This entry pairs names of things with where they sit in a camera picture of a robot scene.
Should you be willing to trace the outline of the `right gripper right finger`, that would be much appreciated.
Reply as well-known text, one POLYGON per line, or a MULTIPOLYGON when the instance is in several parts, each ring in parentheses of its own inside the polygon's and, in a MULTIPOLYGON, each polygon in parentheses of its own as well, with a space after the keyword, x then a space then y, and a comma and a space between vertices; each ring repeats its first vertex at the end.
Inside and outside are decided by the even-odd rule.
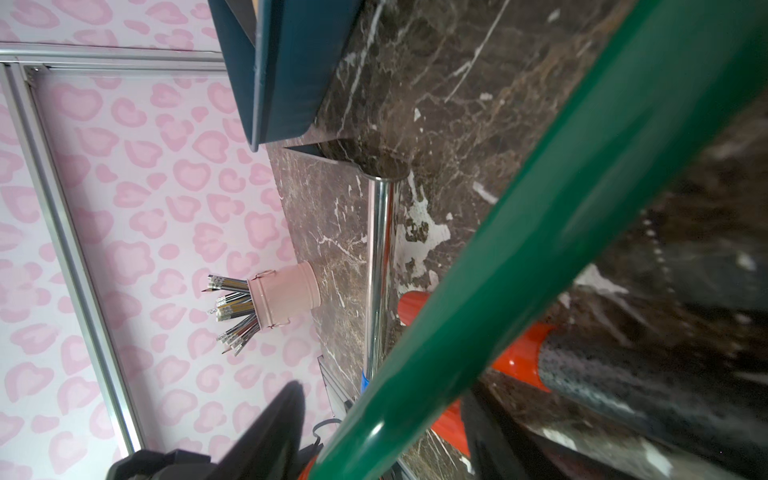
POLYGON ((460 414, 479 479, 567 479, 482 383, 462 396, 460 414))

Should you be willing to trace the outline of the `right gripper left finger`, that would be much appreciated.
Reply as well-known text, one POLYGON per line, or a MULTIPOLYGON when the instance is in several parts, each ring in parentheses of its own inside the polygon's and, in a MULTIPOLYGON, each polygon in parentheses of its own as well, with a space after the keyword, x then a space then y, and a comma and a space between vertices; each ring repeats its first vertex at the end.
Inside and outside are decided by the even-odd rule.
POLYGON ((298 381, 290 381, 207 479, 288 479, 299 451, 304 415, 303 388, 298 381))

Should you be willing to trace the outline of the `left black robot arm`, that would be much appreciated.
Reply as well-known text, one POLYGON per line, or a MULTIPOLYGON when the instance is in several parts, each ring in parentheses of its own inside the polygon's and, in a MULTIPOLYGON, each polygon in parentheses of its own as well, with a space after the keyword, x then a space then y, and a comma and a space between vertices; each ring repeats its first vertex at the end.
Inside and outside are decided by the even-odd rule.
POLYGON ((211 457, 186 450, 160 453, 139 450, 115 462, 106 474, 107 480, 131 479, 207 479, 217 464, 211 457))

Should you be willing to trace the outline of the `green hoe with red grip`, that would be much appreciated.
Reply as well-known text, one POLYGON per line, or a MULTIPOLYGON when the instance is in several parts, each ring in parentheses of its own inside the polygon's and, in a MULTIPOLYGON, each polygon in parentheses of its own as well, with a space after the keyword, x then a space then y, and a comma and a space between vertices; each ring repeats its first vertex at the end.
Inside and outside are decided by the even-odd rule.
POLYGON ((384 473, 767 86, 763 1, 641 1, 311 470, 384 473))

